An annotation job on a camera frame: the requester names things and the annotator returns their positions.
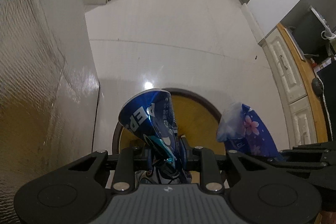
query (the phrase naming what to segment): white cabinet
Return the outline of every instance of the white cabinet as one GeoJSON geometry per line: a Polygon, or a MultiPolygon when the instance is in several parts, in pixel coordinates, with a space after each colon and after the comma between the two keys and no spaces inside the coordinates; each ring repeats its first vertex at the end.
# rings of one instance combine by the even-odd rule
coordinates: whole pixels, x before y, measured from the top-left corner
{"type": "Polygon", "coordinates": [[[299,70],[278,29],[275,29],[266,38],[266,43],[280,74],[288,103],[293,103],[306,96],[307,93],[299,70]]]}
{"type": "Polygon", "coordinates": [[[308,97],[292,104],[290,110],[293,118],[295,145],[317,143],[313,114],[308,97]]]}

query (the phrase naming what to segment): blue aluminum can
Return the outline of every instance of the blue aluminum can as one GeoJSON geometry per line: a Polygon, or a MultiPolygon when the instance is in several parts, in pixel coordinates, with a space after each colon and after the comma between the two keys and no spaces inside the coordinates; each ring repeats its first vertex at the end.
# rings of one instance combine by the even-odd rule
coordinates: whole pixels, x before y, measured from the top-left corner
{"type": "Polygon", "coordinates": [[[162,177],[187,182],[182,170],[177,125],[168,91],[151,89],[135,95],[122,107],[118,120],[153,148],[153,162],[162,177]]]}

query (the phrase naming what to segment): gray rubber pad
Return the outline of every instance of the gray rubber pad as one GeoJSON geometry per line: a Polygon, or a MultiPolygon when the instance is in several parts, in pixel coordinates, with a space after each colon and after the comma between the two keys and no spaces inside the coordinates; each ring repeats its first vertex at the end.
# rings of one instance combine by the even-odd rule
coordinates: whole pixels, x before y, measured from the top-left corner
{"type": "Polygon", "coordinates": [[[197,184],[145,185],[132,194],[115,196],[92,224],[246,224],[218,195],[197,184]]]}

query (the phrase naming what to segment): white tile floor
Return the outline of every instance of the white tile floor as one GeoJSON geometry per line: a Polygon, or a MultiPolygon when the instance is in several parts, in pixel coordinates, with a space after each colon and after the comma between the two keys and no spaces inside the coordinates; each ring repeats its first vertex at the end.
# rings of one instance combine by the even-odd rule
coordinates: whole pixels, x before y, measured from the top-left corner
{"type": "Polygon", "coordinates": [[[86,22],[102,95],[94,149],[111,152],[122,105],[144,90],[196,92],[221,112],[254,108],[278,149],[289,147],[272,72],[238,0],[112,0],[87,7],[86,22]]]}

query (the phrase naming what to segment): reflective wall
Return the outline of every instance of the reflective wall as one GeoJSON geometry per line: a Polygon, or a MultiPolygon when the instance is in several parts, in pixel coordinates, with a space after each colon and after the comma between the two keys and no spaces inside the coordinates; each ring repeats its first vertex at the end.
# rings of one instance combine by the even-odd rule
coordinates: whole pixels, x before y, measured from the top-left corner
{"type": "Polygon", "coordinates": [[[83,0],[0,0],[0,223],[21,185],[91,152],[98,89],[83,0]]]}

